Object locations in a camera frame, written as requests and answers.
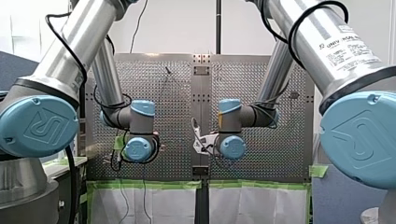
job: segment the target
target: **table surface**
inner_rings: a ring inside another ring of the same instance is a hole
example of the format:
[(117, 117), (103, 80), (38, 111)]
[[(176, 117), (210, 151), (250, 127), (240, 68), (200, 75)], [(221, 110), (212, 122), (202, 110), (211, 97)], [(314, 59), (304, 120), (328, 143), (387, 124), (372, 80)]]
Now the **table surface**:
[[(79, 167), (80, 165), (87, 162), (88, 159), (86, 157), (75, 157), (74, 160), (75, 166)], [(67, 161), (49, 161), (43, 163), (43, 168), (48, 179), (55, 179), (69, 171), (69, 164)]]

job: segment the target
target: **pegboard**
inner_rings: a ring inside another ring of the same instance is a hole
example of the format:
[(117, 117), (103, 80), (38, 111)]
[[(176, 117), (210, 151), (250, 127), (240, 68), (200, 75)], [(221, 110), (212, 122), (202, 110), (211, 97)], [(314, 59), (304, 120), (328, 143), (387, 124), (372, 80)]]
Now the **pegboard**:
[[(211, 126), (218, 129), (218, 102), (239, 98), (257, 101), (269, 57), (214, 56), (212, 65)], [(290, 84), (280, 97), (278, 127), (243, 129), (247, 155), (237, 162), (210, 162), (212, 179), (259, 179), (308, 182), (312, 161), (314, 87), (305, 71), (295, 66)]]
[[(205, 62), (211, 76), (207, 79), (194, 78), (195, 61), (194, 55), (187, 54), (121, 54), (116, 57), (123, 92), (133, 99), (151, 100), (156, 104), (154, 129), (160, 133), (163, 149), (153, 163), (146, 165), (145, 178), (191, 180), (192, 162), (198, 161), (202, 163), (200, 165), (210, 165), (210, 177), (213, 179), (308, 181), (314, 88), (304, 71), (300, 68), (294, 70), (289, 87), (281, 98), (278, 129), (245, 129), (246, 157), (230, 169), (221, 169), (213, 161), (208, 164), (205, 160), (195, 160), (200, 156), (192, 150), (191, 117), (197, 114), (196, 110), (201, 110), (201, 122), (208, 122), (211, 129), (203, 130), (203, 134), (207, 134), (218, 129), (219, 100), (240, 98), (244, 104), (254, 102), (269, 57), (213, 55), (210, 61)], [(93, 78), (90, 81), (86, 90), (88, 95), (94, 87)], [(209, 106), (194, 100), (196, 90), (210, 96), (210, 104), (206, 102)], [(299, 97), (291, 99), (291, 93), (298, 93)], [(143, 166), (139, 164), (124, 163), (119, 173), (111, 170), (108, 162), (116, 131), (101, 123), (100, 108), (93, 99), (87, 97), (86, 100), (88, 178), (141, 179)]]
[(163, 147), (157, 159), (146, 165), (145, 173), (143, 165), (125, 162), (119, 173), (112, 171), (109, 161), (117, 132), (101, 123), (100, 106), (90, 99), (88, 105), (94, 119), (91, 121), (92, 131), (88, 132), (92, 133), (92, 149), (87, 153), (89, 179), (141, 179), (145, 174), (150, 180), (191, 180), (190, 58), (190, 55), (118, 55), (116, 66), (123, 93), (133, 100), (145, 99), (155, 103), (154, 131), (160, 134)]

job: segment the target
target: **light blue joint cap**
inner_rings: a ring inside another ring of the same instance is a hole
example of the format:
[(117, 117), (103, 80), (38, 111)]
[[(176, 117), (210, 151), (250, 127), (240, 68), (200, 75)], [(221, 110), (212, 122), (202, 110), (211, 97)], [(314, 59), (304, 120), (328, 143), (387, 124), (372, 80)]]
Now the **light blue joint cap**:
[(103, 111), (100, 112), (99, 119), (103, 125), (114, 128), (113, 125), (111, 125), (111, 123), (108, 122), (107, 118), (105, 117), (105, 113)]
[(241, 108), (241, 100), (239, 99), (224, 99), (219, 102), (219, 112), (227, 114)]
[(155, 104), (151, 101), (134, 100), (132, 101), (131, 108), (133, 111), (144, 116), (154, 117), (155, 115)]
[(55, 154), (73, 141), (77, 131), (75, 109), (55, 96), (26, 97), (0, 114), (0, 148), (16, 157)]
[(229, 136), (224, 139), (220, 146), (221, 154), (232, 161), (236, 161), (244, 157), (246, 150), (247, 146), (245, 141), (236, 135)]
[(378, 189), (396, 189), (396, 94), (355, 92), (323, 116), (321, 144), (345, 175)]
[(279, 117), (280, 117), (279, 110), (276, 110), (274, 120), (269, 125), (270, 128), (275, 128), (276, 127), (277, 123), (279, 122)]
[(152, 152), (151, 144), (142, 137), (129, 140), (125, 147), (125, 156), (129, 161), (142, 162), (149, 158)]

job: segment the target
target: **white paper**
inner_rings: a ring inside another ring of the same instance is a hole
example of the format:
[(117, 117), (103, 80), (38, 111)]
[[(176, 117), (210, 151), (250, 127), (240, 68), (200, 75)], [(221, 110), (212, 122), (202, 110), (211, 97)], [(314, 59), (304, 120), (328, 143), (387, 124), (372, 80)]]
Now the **white paper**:
[(32, 37), (13, 37), (14, 54), (35, 62), (41, 61), (40, 40)]
[(9, 15), (0, 15), (0, 51), (13, 54), (11, 20)]
[(305, 224), (306, 190), (210, 189), (210, 223)]
[(92, 196), (91, 223), (193, 224), (196, 189), (97, 189)]
[(40, 39), (39, 20), (36, 15), (11, 15), (12, 37)]
[(241, 189), (210, 189), (210, 223), (234, 224), (238, 217)]

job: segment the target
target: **robotic arm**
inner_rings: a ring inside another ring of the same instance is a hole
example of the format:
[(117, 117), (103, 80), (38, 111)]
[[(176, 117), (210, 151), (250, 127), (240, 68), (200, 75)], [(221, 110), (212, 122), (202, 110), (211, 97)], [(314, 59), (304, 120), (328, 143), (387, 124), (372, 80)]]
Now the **robotic arm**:
[(323, 95), (319, 108), (323, 115), (321, 144), (332, 163), (365, 185), (395, 189), (396, 95), (389, 83), (396, 75), (396, 67), (387, 66), (376, 57), (329, 7), (343, 9), (347, 21), (347, 9), (341, 3), (250, 2), (258, 7), (264, 21), (274, 19), (286, 38), (280, 36), (276, 43), (258, 104), (243, 106), (235, 99), (219, 103), (219, 152), (231, 160), (242, 158), (246, 146), (240, 138), (241, 128), (274, 124), (276, 104), (271, 102), (287, 85), (294, 59)]
[[(63, 37), (83, 69), (93, 63), (103, 101), (101, 119), (105, 125), (131, 131), (125, 157), (141, 162), (155, 147), (155, 105), (149, 101), (124, 103), (112, 50), (104, 42), (113, 21), (120, 20), (133, 2), (80, 1), (63, 28)], [(68, 146), (78, 130), (78, 91), (86, 80), (70, 51), (54, 41), (35, 72), (19, 78), (0, 104), (0, 149), (15, 157), (39, 158)]]
[[(38, 158), (65, 149), (76, 136), (78, 92), (91, 65), (101, 94), (103, 123), (131, 133), (122, 157), (142, 163), (155, 158), (159, 147), (158, 137), (153, 136), (155, 105), (143, 100), (123, 102), (113, 55), (105, 41), (111, 24), (122, 19), (134, 2), (81, 0), (62, 29), (60, 38), (65, 43), (55, 40), (31, 76), (19, 78), (6, 97), (0, 94), (2, 222), (57, 223), (58, 184), (47, 180)], [(77, 192), (77, 184), (74, 187), (72, 194)], [(21, 216), (25, 211), (35, 215)]]

